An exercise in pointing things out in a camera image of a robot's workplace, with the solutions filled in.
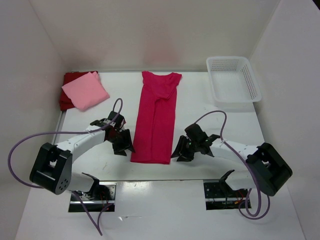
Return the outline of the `magenta t shirt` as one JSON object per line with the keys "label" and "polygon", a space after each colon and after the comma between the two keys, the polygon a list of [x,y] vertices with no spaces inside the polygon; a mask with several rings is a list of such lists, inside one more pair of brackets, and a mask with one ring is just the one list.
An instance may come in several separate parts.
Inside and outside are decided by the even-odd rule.
{"label": "magenta t shirt", "polygon": [[142,90],[130,161],[169,165],[174,139],[177,87],[180,73],[156,75],[142,72]]}

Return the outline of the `pink t shirt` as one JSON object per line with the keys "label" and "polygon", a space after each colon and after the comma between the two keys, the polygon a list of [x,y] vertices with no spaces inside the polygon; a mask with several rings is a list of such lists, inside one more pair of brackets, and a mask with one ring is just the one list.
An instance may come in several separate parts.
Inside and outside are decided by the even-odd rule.
{"label": "pink t shirt", "polygon": [[82,112],[110,98],[97,71],[89,71],[61,88],[75,108]]}

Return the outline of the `dark red t shirt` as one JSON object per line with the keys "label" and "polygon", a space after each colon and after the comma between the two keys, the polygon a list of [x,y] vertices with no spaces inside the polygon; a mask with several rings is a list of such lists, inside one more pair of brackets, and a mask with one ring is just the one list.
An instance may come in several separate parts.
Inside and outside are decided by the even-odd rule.
{"label": "dark red t shirt", "polygon": [[[63,86],[88,74],[88,72],[67,72],[64,75]],[[61,111],[66,111],[71,108],[75,108],[72,100],[65,94],[64,90],[61,91],[59,105]]]}

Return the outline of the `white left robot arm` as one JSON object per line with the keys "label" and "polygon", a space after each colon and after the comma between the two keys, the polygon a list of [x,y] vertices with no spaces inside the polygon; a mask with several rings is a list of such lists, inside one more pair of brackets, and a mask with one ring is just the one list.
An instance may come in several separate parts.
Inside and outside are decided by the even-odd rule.
{"label": "white left robot arm", "polygon": [[58,144],[43,144],[29,175],[32,183],[60,195],[64,191],[82,193],[94,200],[104,189],[100,180],[88,173],[74,173],[73,163],[84,153],[104,142],[112,144],[113,153],[126,156],[135,152],[130,130],[124,127],[125,118],[111,111],[107,118],[90,123],[84,134],[78,134]]}

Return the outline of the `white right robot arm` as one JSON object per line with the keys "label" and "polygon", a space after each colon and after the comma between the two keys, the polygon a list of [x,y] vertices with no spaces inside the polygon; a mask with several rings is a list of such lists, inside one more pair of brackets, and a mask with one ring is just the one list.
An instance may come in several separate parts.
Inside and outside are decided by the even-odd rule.
{"label": "white right robot arm", "polygon": [[219,135],[208,136],[201,127],[193,123],[179,137],[171,157],[178,162],[191,162],[195,153],[217,157],[233,162],[245,163],[248,170],[229,170],[219,184],[219,191],[225,197],[232,196],[239,189],[256,189],[273,197],[293,175],[292,169],[269,143],[260,146],[223,140]]}

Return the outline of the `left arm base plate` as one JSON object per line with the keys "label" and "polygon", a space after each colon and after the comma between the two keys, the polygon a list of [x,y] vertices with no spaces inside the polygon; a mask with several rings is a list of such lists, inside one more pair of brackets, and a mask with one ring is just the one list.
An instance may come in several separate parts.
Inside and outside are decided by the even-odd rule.
{"label": "left arm base plate", "polygon": [[78,197],[82,200],[88,212],[98,213],[103,208],[106,212],[115,211],[116,182],[99,182],[87,192],[77,190]]}

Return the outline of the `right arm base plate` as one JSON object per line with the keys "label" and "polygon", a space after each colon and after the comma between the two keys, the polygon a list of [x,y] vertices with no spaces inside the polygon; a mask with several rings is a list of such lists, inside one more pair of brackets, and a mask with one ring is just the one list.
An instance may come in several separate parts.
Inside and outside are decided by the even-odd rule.
{"label": "right arm base plate", "polygon": [[207,210],[232,210],[238,209],[245,202],[248,190],[232,190],[218,180],[203,182],[205,205]]}

